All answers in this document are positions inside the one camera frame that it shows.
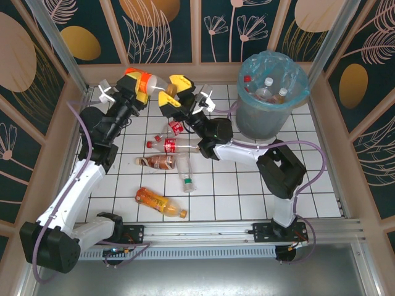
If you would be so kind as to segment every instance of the brown bottle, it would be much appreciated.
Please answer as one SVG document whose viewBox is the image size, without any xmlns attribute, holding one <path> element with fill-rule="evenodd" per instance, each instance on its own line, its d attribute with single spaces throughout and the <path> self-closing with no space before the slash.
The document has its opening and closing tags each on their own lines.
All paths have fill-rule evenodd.
<svg viewBox="0 0 395 296">
<path fill-rule="evenodd" d="M 175 166 L 173 155 L 154 155 L 150 157 L 138 157 L 135 160 L 137 165 L 156 168 L 157 170 L 171 170 Z"/>
<path fill-rule="evenodd" d="M 142 187 L 137 191 L 135 200 L 139 204 L 144 204 L 150 208 L 154 208 L 168 217 L 179 216 L 184 219 L 188 213 L 188 211 L 182 210 L 174 200 L 155 194 L 145 187 Z"/>
</svg>

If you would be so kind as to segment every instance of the trash can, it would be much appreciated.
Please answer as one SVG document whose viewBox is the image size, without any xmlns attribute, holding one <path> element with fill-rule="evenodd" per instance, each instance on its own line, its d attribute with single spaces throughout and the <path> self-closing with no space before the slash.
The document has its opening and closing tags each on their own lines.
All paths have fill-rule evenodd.
<svg viewBox="0 0 395 296">
<path fill-rule="evenodd" d="M 251 82 L 246 90 L 244 77 Z M 278 93 L 288 90 L 283 104 L 263 102 L 252 94 L 264 86 L 266 77 L 273 79 L 271 88 Z M 283 127 L 292 110 L 307 102 L 309 81 L 303 69 L 284 54 L 263 51 L 245 60 L 241 66 L 237 90 L 239 94 L 236 124 L 240 132 L 250 139 L 265 140 L 274 137 Z"/>
</svg>

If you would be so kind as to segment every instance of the red label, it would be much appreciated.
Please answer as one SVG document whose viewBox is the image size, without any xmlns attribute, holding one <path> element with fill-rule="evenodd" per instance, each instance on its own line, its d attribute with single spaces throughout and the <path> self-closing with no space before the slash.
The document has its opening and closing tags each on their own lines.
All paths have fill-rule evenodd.
<svg viewBox="0 0 395 296">
<path fill-rule="evenodd" d="M 175 139 L 166 139 L 164 147 L 166 153 L 175 153 Z"/>
<path fill-rule="evenodd" d="M 175 135 L 180 134 L 184 130 L 181 123 L 174 120 L 169 122 L 168 125 L 172 128 Z"/>
</svg>

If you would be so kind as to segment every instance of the orange juice bottle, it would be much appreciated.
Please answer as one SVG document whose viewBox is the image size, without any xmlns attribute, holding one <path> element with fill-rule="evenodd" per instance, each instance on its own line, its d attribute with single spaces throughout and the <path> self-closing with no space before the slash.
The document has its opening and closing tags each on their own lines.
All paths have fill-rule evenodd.
<svg viewBox="0 0 395 296">
<path fill-rule="evenodd" d="M 145 187 L 142 187 L 137 191 L 135 200 L 139 204 L 154 208 L 159 213 L 168 217 L 179 216 L 184 219 L 187 214 L 187 211 L 182 210 L 174 200 L 155 194 Z"/>
</svg>

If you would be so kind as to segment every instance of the white tile floor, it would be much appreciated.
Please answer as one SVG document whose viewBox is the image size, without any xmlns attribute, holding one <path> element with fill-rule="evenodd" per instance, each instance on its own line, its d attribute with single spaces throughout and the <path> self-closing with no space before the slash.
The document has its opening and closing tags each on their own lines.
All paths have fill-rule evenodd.
<svg viewBox="0 0 395 296">
<path fill-rule="evenodd" d="M 213 99 L 219 109 L 228 109 L 237 98 L 235 85 L 214 85 L 213 89 Z M 97 89 L 93 92 L 92 101 L 98 101 Z M 109 105 L 96 107 L 106 112 Z M 161 171 L 135 165 L 136 157 L 158 154 L 156 150 L 146 148 L 145 143 L 152 140 L 167 123 L 156 101 L 151 101 L 140 114 L 140 117 L 132 118 L 132 124 L 115 141 L 119 147 L 115 163 L 84 203 L 77 222 L 90 221 L 102 211 L 122 215 L 124 222 L 256 220 L 273 217 L 274 196 L 267 189 L 256 167 L 235 162 L 218 162 L 206 159 L 201 154 L 191 154 L 196 190 L 185 194 L 177 169 Z M 235 139 L 251 141 L 242 136 L 235 125 L 233 131 Z M 179 138 L 196 139 L 197 136 L 184 131 Z M 308 105 L 294 110 L 276 138 L 283 141 L 306 140 L 319 145 Z M 320 169 L 320 154 L 305 145 L 290 145 L 290 148 L 307 168 L 304 178 L 306 183 Z M 188 210 L 187 217 L 164 217 L 151 208 L 137 204 L 134 196 L 142 186 L 177 200 Z M 333 192 L 330 175 L 326 171 L 299 196 L 297 211 L 306 218 L 339 217 L 339 204 Z"/>
</svg>

